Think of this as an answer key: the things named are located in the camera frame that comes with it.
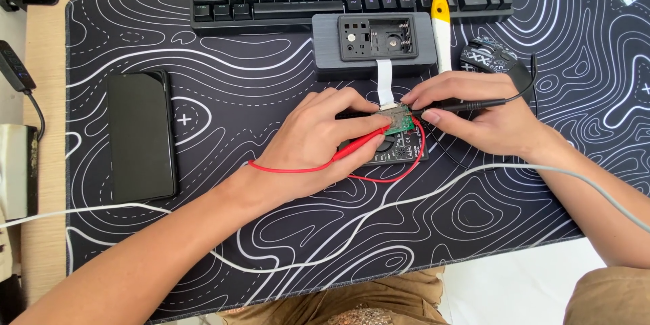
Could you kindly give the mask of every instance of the space bar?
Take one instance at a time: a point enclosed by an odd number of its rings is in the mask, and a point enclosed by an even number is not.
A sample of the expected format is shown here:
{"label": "space bar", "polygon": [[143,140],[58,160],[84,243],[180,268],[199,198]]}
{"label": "space bar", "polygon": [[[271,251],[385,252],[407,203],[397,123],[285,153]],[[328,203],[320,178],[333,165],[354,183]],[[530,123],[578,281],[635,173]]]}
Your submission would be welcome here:
{"label": "space bar", "polygon": [[260,2],[253,5],[255,19],[311,18],[323,13],[343,13],[343,2]]}

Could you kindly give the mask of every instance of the black smartphone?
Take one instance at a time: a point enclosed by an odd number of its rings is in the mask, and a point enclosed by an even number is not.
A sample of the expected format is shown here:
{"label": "black smartphone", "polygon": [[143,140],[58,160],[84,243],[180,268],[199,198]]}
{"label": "black smartphone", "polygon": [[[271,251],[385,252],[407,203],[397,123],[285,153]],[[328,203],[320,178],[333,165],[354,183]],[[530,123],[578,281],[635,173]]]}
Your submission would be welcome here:
{"label": "black smartphone", "polygon": [[177,191],[172,102],[165,71],[107,79],[113,202],[143,202]]}

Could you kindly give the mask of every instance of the yellow and white screwdriver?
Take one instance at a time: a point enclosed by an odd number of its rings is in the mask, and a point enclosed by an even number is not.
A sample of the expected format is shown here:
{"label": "yellow and white screwdriver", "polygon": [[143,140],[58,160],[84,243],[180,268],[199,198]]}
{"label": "yellow and white screwdriver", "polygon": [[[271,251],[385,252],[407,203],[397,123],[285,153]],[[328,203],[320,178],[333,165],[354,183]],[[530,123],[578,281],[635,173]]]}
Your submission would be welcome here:
{"label": "yellow and white screwdriver", "polygon": [[447,0],[434,0],[431,6],[431,27],[434,29],[438,73],[451,70],[451,24]]}

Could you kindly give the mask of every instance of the topographic line pattern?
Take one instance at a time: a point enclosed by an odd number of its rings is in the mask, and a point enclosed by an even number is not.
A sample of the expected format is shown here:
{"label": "topographic line pattern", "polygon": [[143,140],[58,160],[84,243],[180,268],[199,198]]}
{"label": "topographic line pattern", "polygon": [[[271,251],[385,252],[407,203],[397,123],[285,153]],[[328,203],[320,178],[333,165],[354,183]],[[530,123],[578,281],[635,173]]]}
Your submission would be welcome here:
{"label": "topographic line pattern", "polygon": [[[197,38],[189,0],[73,0],[68,17],[68,207],[111,204],[106,83],[119,72],[166,69],[172,80],[180,191],[148,204],[177,209],[258,156],[284,117],[310,91],[350,85],[376,101],[372,80],[315,82],[309,34]],[[643,193],[650,192],[650,0],[514,0],[500,24],[454,27],[460,48],[492,36],[539,60],[540,119]],[[395,80],[399,97],[425,80]],[[428,130],[428,134],[441,133]],[[337,250],[364,213],[420,196],[461,171],[429,138],[430,159],[392,184],[346,179],[244,226],[216,252],[248,268],[318,260]],[[441,142],[465,164],[500,160],[452,136]],[[398,174],[400,165],[358,171]],[[70,214],[68,270],[141,230],[161,213],[142,208]],[[274,274],[202,259],[151,317],[161,322],[388,276],[402,270],[581,237],[528,170],[475,175],[441,196],[380,211],[344,254]]]}

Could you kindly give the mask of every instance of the green circuit board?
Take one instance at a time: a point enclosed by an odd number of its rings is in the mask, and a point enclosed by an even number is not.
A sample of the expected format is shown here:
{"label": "green circuit board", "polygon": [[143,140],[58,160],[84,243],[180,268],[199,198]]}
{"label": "green circuit board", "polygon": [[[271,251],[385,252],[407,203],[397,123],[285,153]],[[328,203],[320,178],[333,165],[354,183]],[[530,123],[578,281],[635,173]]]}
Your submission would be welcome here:
{"label": "green circuit board", "polygon": [[384,132],[385,136],[396,134],[402,132],[403,130],[410,130],[415,128],[413,120],[411,119],[411,111],[408,109],[407,105],[404,105],[402,103],[396,103],[395,107],[380,110],[375,114],[386,115],[393,120],[390,128]]}

